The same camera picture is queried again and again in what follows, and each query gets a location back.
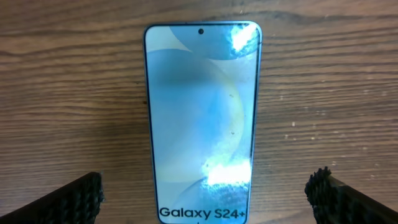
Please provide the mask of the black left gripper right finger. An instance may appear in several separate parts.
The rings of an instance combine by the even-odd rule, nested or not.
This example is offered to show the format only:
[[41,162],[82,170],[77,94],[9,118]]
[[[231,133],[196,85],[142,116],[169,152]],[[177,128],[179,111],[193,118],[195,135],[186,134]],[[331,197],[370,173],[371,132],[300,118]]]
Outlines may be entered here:
[[397,224],[397,212],[331,175],[327,167],[314,172],[305,194],[317,224]]

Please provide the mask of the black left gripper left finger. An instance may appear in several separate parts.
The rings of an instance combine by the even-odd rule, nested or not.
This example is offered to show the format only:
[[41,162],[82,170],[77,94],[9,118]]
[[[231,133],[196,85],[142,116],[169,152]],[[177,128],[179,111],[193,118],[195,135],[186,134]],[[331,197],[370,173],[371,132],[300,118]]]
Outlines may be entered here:
[[104,201],[102,175],[79,179],[1,217],[1,224],[91,224]]

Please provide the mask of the blue Galaxy smartphone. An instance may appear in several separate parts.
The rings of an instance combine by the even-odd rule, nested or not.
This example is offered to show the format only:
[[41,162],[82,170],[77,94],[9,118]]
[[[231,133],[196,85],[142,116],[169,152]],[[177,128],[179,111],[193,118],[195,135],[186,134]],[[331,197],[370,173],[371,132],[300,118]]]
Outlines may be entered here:
[[252,21],[153,24],[143,36],[161,223],[246,223],[262,30]]

